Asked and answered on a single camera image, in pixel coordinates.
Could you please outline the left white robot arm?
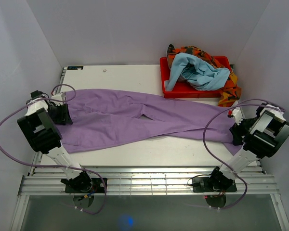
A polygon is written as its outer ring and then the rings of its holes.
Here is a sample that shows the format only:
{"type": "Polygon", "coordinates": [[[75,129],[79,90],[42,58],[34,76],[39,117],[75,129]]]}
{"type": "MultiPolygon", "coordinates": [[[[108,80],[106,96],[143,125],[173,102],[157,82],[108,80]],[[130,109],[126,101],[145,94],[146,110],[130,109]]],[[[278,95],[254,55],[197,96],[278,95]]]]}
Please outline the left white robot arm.
{"type": "Polygon", "coordinates": [[[81,165],[74,162],[62,145],[62,135],[57,125],[72,125],[68,105],[63,103],[63,93],[55,95],[55,101],[47,99],[47,94],[36,90],[31,99],[26,102],[27,113],[17,120],[31,148],[40,152],[57,165],[61,166],[66,177],[63,184],[77,192],[88,192],[92,189],[92,179],[87,172],[81,170],[81,165]]]}

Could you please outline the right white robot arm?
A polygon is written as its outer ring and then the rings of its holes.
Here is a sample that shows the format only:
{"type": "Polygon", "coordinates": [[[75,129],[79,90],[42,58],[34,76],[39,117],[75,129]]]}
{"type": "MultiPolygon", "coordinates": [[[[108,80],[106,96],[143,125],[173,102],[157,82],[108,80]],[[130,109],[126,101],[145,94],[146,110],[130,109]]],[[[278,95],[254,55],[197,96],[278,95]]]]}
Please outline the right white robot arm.
{"type": "Polygon", "coordinates": [[[208,178],[213,191],[226,191],[233,186],[237,174],[250,163],[272,157],[289,137],[289,122],[284,110],[272,103],[262,103],[254,118],[244,118],[236,107],[229,110],[228,117],[235,123],[230,128],[233,145],[241,149],[226,163],[216,167],[208,178]]]}

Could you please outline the purple trousers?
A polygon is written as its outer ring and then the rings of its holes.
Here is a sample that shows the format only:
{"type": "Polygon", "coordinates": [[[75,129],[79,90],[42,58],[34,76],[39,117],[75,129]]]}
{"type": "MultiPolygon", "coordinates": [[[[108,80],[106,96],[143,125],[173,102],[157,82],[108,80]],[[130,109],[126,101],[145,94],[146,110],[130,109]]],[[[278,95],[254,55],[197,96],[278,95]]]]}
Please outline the purple trousers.
{"type": "Polygon", "coordinates": [[[69,153],[120,146],[156,136],[221,142],[230,153],[233,120],[221,107],[161,96],[105,89],[67,92],[72,125],[59,125],[69,153]]]}

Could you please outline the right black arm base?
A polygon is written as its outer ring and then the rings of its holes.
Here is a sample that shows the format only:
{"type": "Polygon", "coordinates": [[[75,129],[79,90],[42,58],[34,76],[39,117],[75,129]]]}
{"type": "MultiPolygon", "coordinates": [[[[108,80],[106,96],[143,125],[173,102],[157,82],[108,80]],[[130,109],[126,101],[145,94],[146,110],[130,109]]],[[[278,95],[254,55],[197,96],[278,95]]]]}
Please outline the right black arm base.
{"type": "Polygon", "coordinates": [[[209,177],[197,177],[192,178],[188,180],[187,183],[188,186],[191,186],[193,188],[194,193],[206,193],[206,192],[212,192],[212,193],[221,193],[221,192],[229,192],[234,193],[237,192],[236,184],[232,184],[227,189],[221,189],[221,188],[215,188],[212,184],[209,183],[209,177]]]}

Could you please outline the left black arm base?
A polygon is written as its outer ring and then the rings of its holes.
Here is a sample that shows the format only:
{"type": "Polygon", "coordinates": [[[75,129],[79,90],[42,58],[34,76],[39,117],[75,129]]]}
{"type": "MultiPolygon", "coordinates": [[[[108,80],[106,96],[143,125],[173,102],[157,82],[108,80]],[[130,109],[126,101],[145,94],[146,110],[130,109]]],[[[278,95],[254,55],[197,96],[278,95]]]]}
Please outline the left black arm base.
{"type": "Polygon", "coordinates": [[[105,192],[105,186],[107,186],[107,178],[103,178],[105,184],[103,184],[102,180],[100,178],[92,178],[92,187],[89,191],[83,192],[79,190],[72,189],[69,186],[65,186],[64,192],[65,193],[104,193],[105,192]]]}

